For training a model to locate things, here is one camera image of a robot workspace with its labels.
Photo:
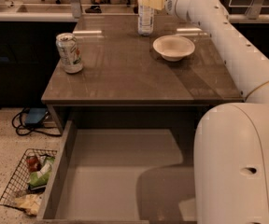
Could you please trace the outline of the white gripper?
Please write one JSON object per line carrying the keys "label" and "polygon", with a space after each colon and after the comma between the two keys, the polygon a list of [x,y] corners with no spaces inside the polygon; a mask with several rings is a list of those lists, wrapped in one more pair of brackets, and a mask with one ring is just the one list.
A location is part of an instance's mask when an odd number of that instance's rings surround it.
{"label": "white gripper", "polygon": [[176,17],[186,17],[191,0],[140,0],[140,5],[156,10],[165,10],[169,15]]}

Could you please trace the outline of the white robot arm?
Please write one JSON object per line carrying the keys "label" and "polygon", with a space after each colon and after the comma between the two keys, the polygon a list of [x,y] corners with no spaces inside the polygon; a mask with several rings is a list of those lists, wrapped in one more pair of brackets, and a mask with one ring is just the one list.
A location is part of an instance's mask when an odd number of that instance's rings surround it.
{"label": "white robot arm", "polygon": [[219,0],[139,0],[206,32],[242,102],[218,105],[194,138],[198,224],[269,224],[269,59],[229,22]]}

